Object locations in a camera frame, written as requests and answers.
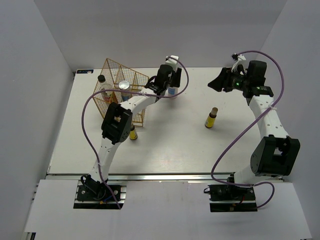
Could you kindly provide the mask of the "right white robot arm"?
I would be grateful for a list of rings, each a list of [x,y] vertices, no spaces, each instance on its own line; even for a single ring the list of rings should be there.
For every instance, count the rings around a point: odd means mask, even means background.
[[[226,195],[236,200],[244,193],[244,187],[270,178],[289,176],[292,172],[301,144],[290,137],[283,127],[274,106],[274,94],[265,85],[266,62],[252,60],[248,68],[235,63],[222,68],[219,75],[208,84],[217,92],[239,90],[255,116],[260,142],[250,157],[250,163],[233,175],[233,182],[225,188]]]

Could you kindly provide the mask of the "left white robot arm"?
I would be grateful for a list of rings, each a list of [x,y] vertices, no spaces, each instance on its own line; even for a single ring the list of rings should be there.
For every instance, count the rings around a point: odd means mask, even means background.
[[[82,180],[90,196],[99,200],[105,196],[109,170],[115,153],[130,135],[133,117],[146,107],[165,98],[168,87],[179,87],[182,69],[174,70],[168,64],[162,64],[157,75],[148,80],[145,87],[134,96],[121,103],[110,103],[103,119],[102,139],[99,151],[94,150],[96,162],[91,172]]]

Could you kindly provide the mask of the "white jar blue label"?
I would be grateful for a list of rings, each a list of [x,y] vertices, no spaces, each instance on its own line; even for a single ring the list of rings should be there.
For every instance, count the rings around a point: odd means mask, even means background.
[[[129,100],[131,98],[131,85],[130,82],[127,80],[123,80],[118,83],[118,87],[120,90],[123,90],[121,92],[121,99],[123,102]]]

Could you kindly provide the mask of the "dark sauce glass bottle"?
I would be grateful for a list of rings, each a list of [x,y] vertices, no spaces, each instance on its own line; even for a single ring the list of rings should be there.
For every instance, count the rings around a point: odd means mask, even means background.
[[[113,95],[112,85],[110,85],[107,82],[105,76],[102,74],[97,77],[97,80],[100,84],[99,90],[101,91],[101,95],[102,95],[103,100],[108,104],[111,103],[112,102],[112,95]]]

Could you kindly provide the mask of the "small yellow bottle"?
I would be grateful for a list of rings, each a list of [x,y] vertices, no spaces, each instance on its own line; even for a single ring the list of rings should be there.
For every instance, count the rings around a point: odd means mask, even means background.
[[[205,127],[210,129],[214,126],[215,124],[215,120],[217,117],[217,113],[218,113],[218,108],[217,107],[213,107],[212,110],[210,111],[206,121],[205,121]]]
[[[133,124],[130,127],[129,139],[133,141],[138,139],[138,134]]]

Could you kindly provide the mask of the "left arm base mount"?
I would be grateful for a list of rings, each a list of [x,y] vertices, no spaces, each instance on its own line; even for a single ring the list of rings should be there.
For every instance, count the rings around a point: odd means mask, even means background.
[[[120,210],[126,199],[126,186],[111,184],[109,188],[90,175],[80,177],[73,208],[82,210]]]

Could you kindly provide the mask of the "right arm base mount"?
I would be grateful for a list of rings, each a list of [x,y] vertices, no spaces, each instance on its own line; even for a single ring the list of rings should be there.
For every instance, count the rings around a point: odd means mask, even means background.
[[[239,187],[227,184],[211,184],[204,190],[209,195],[212,213],[257,212],[257,203],[252,187]]]

